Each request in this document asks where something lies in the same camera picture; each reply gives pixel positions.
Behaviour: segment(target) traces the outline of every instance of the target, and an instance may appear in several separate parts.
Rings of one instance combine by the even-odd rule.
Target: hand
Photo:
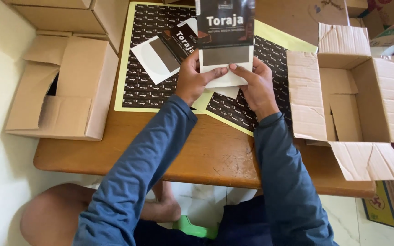
[[[176,95],[191,106],[203,93],[206,85],[216,78],[227,74],[226,67],[219,67],[209,72],[200,74],[198,62],[198,49],[194,50],[187,59],[182,62],[177,81]]]
[[[258,121],[265,117],[279,112],[276,104],[275,92],[273,91],[273,78],[271,69],[260,61],[256,56],[253,57],[254,72],[250,72],[242,66],[230,64],[230,70],[244,78],[249,84],[239,86],[244,93],[250,109],[252,109]]]

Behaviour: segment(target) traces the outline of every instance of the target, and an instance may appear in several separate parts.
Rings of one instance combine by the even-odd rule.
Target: yellow backing paper
[[[133,20],[135,17],[136,4],[161,5],[161,6],[182,7],[182,8],[195,8],[195,7],[187,6],[187,5],[145,3],[145,2],[130,2],[130,4],[129,4],[129,10],[128,10],[128,14],[127,14],[127,25],[126,25],[126,30],[125,30],[125,35],[124,35],[124,43],[123,43],[123,54],[121,55],[121,67],[119,68],[117,96],[115,97],[114,110],[115,111],[124,111],[124,112],[157,113],[159,111],[159,109],[123,108],[123,97],[124,97],[124,89],[126,86],[127,64],[129,62],[130,40],[132,39]],[[194,112],[194,114],[202,114],[202,112],[200,112],[198,110],[193,110],[193,112]]]
[[[293,51],[301,51],[301,52],[313,52],[316,53],[317,52],[317,47],[305,42],[301,39],[298,39],[296,37],[293,37],[283,31],[279,31],[274,27],[271,27],[259,20],[255,20],[255,35],[262,37],[264,39],[266,39],[267,41],[273,42],[277,45],[280,45],[288,50],[293,50]],[[209,104],[209,101],[212,98],[212,95],[214,94],[214,92],[211,92],[209,90],[205,90],[205,92],[203,93],[203,95],[194,102],[193,104],[193,108],[198,109],[199,111],[214,117],[215,119],[226,123],[229,126],[232,126],[235,129],[238,129],[250,136],[253,136],[253,132],[247,130],[246,128],[243,128],[231,121],[228,121],[208,110],[206,110],[207,105]]]

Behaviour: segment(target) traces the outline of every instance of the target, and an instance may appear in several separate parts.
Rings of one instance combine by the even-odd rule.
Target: blue long-sleeve shirt
[[[79,216],[73,246],[134,246],[145,196],[182,149],[197,117],[173,95],[136,136]],[[281,113],[254,132],[275,245],[327,246],[334,234]]]

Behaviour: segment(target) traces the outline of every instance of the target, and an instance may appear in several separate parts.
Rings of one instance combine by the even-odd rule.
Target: product label
[[[200,49],[253,45],[255,0],[199,0]]]
[[[163,31],[159,39],[173,54],[174,58],[182,62],[197,48],[197,35],[186,22]]]

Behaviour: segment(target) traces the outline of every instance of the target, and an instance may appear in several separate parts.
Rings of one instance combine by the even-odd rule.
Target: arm
[[[135,137],[79,216],[73,245],[134,245],[148,190],[183,147],[197,117],[173,95]]]
[[[248,82],[241,90],[259,121],[254,137],[273,241],[335,245],[327,214],[276,104],[271,69],[256,57],[253,66],[254,73],[232,64],[231,70]]]
[[[254,137],[275,245],[334,245],[328,216],[283,115],[261,120]]]

